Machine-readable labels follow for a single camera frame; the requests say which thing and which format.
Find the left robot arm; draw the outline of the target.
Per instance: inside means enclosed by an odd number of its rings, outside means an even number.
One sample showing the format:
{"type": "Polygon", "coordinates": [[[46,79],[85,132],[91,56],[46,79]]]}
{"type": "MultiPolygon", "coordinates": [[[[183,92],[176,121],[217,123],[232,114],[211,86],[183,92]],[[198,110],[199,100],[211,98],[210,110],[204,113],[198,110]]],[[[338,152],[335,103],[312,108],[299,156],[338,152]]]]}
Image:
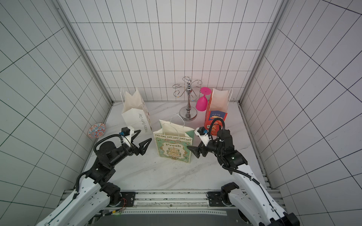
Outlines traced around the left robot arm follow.
{"type": "Polygon", "coordinates": [[[124,200],[119,186],[109,180],[115,166],[128,156],[144,155],[151,144],[148,138],[136,146],[133,141],[141,130],[124,127],[118,134],[99,140],[93,151],[92,167],[78,175],[72,193],[39,226],[85,226],[107,206],[117,206],[124,200]]]}

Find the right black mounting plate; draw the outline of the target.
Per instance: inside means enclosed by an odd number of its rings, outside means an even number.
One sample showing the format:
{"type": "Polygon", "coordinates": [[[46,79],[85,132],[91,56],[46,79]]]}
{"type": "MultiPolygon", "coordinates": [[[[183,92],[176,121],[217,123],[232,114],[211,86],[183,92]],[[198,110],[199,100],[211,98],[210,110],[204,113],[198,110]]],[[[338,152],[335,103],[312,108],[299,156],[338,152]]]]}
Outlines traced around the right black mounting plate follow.
{"type": "Polygon", "coordinates": [[[210,191],[206,193],[210,207],[232,207],[228,194],[224,191],[210,191]]]}

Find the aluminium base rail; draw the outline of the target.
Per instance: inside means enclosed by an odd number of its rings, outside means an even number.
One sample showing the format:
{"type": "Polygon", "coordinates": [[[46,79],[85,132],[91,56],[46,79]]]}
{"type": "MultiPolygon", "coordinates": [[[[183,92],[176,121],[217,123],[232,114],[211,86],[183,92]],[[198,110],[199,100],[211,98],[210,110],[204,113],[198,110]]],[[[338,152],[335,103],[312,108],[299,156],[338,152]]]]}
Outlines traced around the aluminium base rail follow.
{"type": "MultiPolygon", "coordinates": [[[[110,206],[110,203],[115,198],[116,194],[119,192],[135,192],[135,202],[133,207],[145,207],[145,208],[155,208],[155,207],[210,207],[209,201],[206,197],[206,193],[211,190],[168,190],[168,191],[113,191],[111,196],[108,196],[104,192],[96,192],[87,199],[88,204],[94,205],[101,202],[101,198],[109,201],[107,203],[107,208],[114,209],[116,211],[122,211],[127,208],[116,208],[110,206]]],[[[222,186],[220,191],[224,191],[228,194],[229,200],[231,202],[230,196],[232,194],[241,198],[245,204],[255,205],[255,202],[252,201],[251,197],[243,189],[237,187],[234,183],[229,183],[222,186]]]]}

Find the black mounting plate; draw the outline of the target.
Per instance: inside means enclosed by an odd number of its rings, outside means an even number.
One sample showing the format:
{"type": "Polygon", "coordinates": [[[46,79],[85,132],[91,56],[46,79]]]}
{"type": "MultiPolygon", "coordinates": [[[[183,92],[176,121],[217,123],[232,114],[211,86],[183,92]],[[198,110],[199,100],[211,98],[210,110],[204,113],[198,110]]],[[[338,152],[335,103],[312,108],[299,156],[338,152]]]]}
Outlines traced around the black mounting plate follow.
{"type": "Polygon", "coordinates": [[[210,191],[206,193],[210,207],[232,207],[228,194],[224,191],[210,191]]]}
{"type": "Polygon", "coordinates": [[[135,192],[119,192],[110,203],[110,206],[114,206],[116,208],[133,207],[135,196],[135,192]]]}

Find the white Happy Every Day bag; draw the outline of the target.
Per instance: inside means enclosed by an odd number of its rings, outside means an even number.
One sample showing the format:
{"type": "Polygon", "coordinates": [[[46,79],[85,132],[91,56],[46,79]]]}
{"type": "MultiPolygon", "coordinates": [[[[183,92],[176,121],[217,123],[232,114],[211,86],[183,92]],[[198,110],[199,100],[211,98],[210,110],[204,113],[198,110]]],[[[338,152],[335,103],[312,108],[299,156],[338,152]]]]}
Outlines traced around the white Happy Every Day bag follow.
{"type": "Polygon", "coordinates": [[[152,134],[150,113],[138,89],[132,95],[121,89],[120,94],[123,103],[122,117],[126,125],[141,130],[146,135],[152,134]]]}

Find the green Fresh paper bag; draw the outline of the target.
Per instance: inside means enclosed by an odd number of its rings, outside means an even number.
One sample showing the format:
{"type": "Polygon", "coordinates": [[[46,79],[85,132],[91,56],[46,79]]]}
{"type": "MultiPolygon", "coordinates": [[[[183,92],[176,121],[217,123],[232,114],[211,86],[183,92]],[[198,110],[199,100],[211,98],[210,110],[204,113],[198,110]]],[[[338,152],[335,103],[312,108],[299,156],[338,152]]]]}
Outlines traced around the green Fresh paper bag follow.
{"type": "Polygon", "coordinates": [[[159,120],[160,129],[153,132],[157,151],[160,157],[183,163],[190,163],[194,129],[175,124],[172,121],[159,120]]]}

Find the chrome cup holder stand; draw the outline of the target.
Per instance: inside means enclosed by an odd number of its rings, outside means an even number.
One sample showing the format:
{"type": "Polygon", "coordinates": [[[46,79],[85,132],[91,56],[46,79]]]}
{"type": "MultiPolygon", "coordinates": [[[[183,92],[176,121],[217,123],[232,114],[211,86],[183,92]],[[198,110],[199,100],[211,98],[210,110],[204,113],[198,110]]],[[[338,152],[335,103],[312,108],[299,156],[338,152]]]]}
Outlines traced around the chrome cup holder stand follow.
{"type": "Polygon", "coordinates": [[[184,84],[174,84],[172,88],[175,89],[173,95],[176,98],[181,98],[182,96],[186,97],[187,105],[179,111],[179,116],[184,121],[192,121],[197,117],[197,110],[195,107],[191,106],[191,102],[197,99],[196,92],[193,88],[201,88],[201,80],[192,80],[190,77],[185,76],[182,78],[184,84]]]}

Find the pink plastic wine glass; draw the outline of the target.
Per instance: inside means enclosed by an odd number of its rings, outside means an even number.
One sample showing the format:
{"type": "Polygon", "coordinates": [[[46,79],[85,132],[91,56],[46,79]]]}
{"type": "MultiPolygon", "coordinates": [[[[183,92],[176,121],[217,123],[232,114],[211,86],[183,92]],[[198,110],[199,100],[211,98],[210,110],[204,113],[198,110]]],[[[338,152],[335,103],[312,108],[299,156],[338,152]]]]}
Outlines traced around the pink plastic wine glass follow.
{"type": "Polygon", "coordinates": [[[200,112],[203,112],[207,109],[208,106],[208,100],[206,98],[206,96],[211,95],[212,90],[208,87],[202,87],[200,89],[200,94],[202,94],[202,96],[198,99],[197,104],[196,104],[196,109],[200,112]]]}

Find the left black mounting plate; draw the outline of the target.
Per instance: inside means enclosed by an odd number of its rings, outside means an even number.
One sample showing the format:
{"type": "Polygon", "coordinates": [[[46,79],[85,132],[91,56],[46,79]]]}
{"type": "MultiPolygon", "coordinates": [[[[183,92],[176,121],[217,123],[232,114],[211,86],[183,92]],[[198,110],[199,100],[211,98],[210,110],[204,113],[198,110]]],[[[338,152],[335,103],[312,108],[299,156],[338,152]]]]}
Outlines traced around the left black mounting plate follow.
{"type": "Polygon", "coordinates": [[[135,196],[135,192],[119,192],[110,203],[110,206],[114,206],[116,208],[133,207],[135,196]]]}

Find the patterned ceramic bowl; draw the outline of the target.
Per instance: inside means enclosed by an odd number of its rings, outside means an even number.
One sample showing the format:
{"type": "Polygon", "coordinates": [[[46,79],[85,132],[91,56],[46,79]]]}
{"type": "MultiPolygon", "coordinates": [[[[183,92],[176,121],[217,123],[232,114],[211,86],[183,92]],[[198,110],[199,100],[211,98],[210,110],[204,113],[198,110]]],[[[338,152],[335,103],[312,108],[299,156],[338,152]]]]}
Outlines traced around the patterned ceramic bowl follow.
{"type": "Polygon", "coordinates": [[[97,123],[88,129],[87,135],[90,138],[99,138],[106,132],[106,125],[103,123],[97,123]]]}

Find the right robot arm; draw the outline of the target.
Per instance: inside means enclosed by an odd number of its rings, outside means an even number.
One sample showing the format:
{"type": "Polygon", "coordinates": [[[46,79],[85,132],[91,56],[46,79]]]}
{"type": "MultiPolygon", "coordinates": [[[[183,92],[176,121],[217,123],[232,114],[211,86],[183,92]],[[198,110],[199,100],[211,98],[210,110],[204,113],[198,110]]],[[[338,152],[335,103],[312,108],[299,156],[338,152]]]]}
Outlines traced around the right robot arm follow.
{"type": "Polygon", "coordinates": [[[230,131],[225,128],[221,118],[215,118],[221,123],[216,135],[212,129],[198,127],[195,135],[200,144],[189,146],[188,149],[197,157],[212,153],[220,166],[227,170],[234,182],[221,188],[221,200],[225,206],[235,206],[239,215],[246,223],[253,226],[299,226],[300,221],[294,213],[287,213],[266,191],[254,175],[246,158],[235,149],[230,131]]]}

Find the red printed paper bag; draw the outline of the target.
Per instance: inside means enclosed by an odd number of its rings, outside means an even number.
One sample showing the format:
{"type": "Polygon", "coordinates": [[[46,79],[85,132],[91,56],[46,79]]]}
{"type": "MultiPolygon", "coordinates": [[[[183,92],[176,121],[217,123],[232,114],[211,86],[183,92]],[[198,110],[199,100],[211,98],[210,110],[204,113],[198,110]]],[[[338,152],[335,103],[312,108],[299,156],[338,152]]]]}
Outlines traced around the red printed paper bag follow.
{"type": "Polygon", "coordinates": [[[227,117],[229,101],[232,97],[233,89],[230,90],[217,90],[213,88],[209,103],[206,109],[206,117],[204,127],[208,130],[212,128],[211,135],[216,136],[220,126],[222,124],[217,121],[211,126],[211,123],[216,118],[221,118],[223,120],[227,117]]]}

